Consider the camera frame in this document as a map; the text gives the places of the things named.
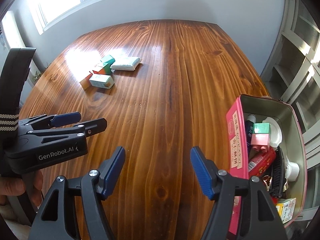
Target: wooden tabletop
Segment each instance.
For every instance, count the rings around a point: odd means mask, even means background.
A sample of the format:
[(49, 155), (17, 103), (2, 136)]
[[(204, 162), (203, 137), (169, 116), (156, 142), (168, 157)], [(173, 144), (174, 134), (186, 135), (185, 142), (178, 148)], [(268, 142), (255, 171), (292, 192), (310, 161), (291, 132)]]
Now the wooden tabletop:
[[(142, 64), (133, 72), (115, 71), (110, 90), (83, 90), (78, 82), (83, 72), (108, 54), (141, 57)], [(87, 155), (43, 170), (44, 193), (58, 175), (84, 175), (121, 145), (124, 168), (103, 202), (116, 239), (198, 240), (212, 202), (202, 195), (190, 149), (200, 146), (218, 168), (228, 170), (225, 115), (240, 94), (267, 91), (219, 26), (141, 21), (79, 37), (45, 71), (20, 118), (73, 111), (83, 121), (104, 117), (108, 127), (87, 139)], [(89, 239), (80, 197), (76, 206), (82, 239)]]

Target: red cylindrical package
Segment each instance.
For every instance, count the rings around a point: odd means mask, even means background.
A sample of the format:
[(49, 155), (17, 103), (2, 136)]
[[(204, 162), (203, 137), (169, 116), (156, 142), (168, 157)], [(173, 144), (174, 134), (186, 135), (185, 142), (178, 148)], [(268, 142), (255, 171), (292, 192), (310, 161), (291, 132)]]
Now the red cylindrical package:
[(249, 178), (262, 175), (276, 158), (275, 150), (270, 147), (266, 153), (257, 153), (248, 163)]

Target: metal screw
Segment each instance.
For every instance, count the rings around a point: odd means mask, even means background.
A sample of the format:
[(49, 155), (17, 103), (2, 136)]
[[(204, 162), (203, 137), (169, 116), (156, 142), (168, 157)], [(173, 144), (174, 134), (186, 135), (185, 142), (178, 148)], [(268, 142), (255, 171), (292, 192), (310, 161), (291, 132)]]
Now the metal screw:
[(220, 176), (226, 176), (227, 172), (225, 170), (218, 170)]
[(63, 176), (58, 176), (57, 177), (57, 182), (62, 182), (64, 180), (64, 177)]
[(91, 177), (94, 177), (94, 176), (96, 176), (97, 174), (98, 174), (98, 171), (97, 171), (97, 170), (89, 171), (89, 175), (90, 175)]
[(252, 176), (251, 180), (253, 182), (259, 182), (260, 179), (257, 176)]

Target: sleeve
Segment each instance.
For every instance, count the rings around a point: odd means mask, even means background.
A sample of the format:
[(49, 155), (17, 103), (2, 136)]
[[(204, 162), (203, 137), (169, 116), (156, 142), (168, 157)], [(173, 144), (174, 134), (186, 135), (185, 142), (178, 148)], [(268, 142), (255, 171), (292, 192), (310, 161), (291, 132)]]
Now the sleeve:
[(19, 240), (28, 240), (30, 227), (21, 225), (17, 222), (17, 217), (10, 205), (0, 206), (0, 214)]

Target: open tin box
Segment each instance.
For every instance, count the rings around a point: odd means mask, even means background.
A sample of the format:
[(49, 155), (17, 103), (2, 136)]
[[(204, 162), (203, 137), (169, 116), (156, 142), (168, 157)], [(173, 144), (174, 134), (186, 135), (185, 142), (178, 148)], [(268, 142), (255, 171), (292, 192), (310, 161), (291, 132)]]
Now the open tin box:
[[(307, 162), (302, 139), (302, 133), (293, 108), (283, 102), (271, 98), (257, 98), (240, 95), (229, 109), (226, 118), (230, 142), (230, 174), (235, 177), (248, 179), (248, 152), (244, 121), (249, 114), (254, 114), (257, 123), (267, 117), (272, 117), (279, 124), (282, 131), (280, 147), (284, 158), (288, 156), (291, 162), (299, 165), (300, 171), (296, 181), (289, 183), (288, 198), (296, 198), (293, 217), (284, 224), (290, 225), (302, 211), (307, 189)], [(235, 197), (229, 231), (236, 234), (241, 197)]]

